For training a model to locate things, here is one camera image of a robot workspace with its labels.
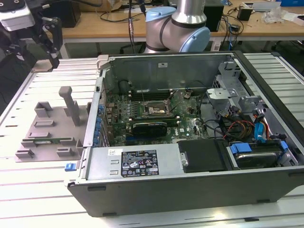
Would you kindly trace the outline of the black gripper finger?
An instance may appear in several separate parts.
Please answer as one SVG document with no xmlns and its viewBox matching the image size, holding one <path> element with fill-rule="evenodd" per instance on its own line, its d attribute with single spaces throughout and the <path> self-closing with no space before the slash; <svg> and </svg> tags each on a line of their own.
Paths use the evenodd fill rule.
<svg viewBox="0 0 304 228">
<path fill-rule="evenodd" d="M 25 55 L 25 50 L 26 50 L 25 41 L 19 39 L 6 41 L 4 45 L 4 52 L 6 54 L 14 54 L 17 57 L 23 57 Z"/>
<path fill-rule="evenodd" d="M 53 69 L 56 69 L 59 65 L 58 54 L 63 45 L 62 37 L 62 22 L 60 18 L 42 18 L 43 30 L 48 31 L 52 35 L 52 41 L 46 38 L 44 42 L 49 56 L 49 61 Z"/>
</svg>

